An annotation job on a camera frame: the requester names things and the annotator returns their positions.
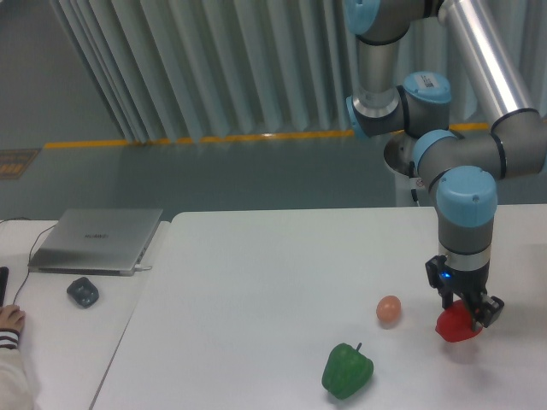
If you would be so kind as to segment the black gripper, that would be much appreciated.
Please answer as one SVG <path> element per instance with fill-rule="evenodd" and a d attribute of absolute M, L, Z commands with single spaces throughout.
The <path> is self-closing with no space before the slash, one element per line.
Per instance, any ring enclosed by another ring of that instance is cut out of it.
<path fill-rule="evenodd" d="M 441 297 L 442 309 L 453 305 L 454 296 L 467 304 L 472 330 L 487 328 L 499 318 L 504 301 L 487 295 L 489 262 L 479 269 L 462 271 L 448 266 L 446 256 L 436 255 L 426 262 L 425 267 L 429 285 Z"/>

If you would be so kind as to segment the white sleeved forearm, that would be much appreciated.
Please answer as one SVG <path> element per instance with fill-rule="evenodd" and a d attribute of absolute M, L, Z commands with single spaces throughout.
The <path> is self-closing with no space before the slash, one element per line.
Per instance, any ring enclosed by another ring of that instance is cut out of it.
<path fill-rule="evenodd" d="M 34 409 L 34 401 L 24 370 L 19 332 L 1 329 L 1 408 Z"/>

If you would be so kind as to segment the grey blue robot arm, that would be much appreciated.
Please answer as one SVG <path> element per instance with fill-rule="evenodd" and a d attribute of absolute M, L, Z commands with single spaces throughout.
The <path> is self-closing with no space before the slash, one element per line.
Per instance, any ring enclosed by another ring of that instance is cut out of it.
<path fill-rule="evenodd" d="M 487 292 L 497 182 L 546 168 L 546 125 L 533 107 L 484 1 L 347 1 L 359 83 L 346 104 L 354 132 L 402 131 L 405 173 L 424 182 L 438 216 L 438 254 L 426 264 L 444 308 L 461 302 L 473 330 L 494 323 L 503 301 Z M 450 84 L 428 71 L 392 77 L 399 41 L 412 23 L 436 18 L 459 51 L 490 127 L 459 138 L 449 126 Z"/>

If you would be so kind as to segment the person's hand on table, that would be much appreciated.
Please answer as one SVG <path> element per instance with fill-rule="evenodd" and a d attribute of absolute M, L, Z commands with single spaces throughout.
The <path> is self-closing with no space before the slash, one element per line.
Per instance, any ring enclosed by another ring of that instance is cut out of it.
<path fill-rule="evenodd" d="M 0 329 L 2 331 L 11 331 L 21 333 L 26 320 L 26 312 L 17 305 L 11 304 L 1 307 Z"/>

